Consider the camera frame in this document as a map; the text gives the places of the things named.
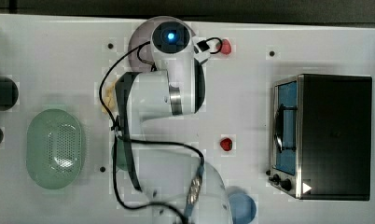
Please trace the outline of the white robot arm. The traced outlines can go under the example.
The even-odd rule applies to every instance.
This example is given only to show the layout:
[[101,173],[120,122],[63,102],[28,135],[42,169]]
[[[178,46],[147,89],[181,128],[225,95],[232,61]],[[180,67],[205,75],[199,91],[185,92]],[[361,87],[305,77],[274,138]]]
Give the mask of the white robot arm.
[[149,140],[145,122],[196,114],[205,99],[206,39],[183,21],[155,17],[129,43],[130,72],[118,79],[113,160],[145,194],[152,224],[232,224],[224,182],[193,146]]

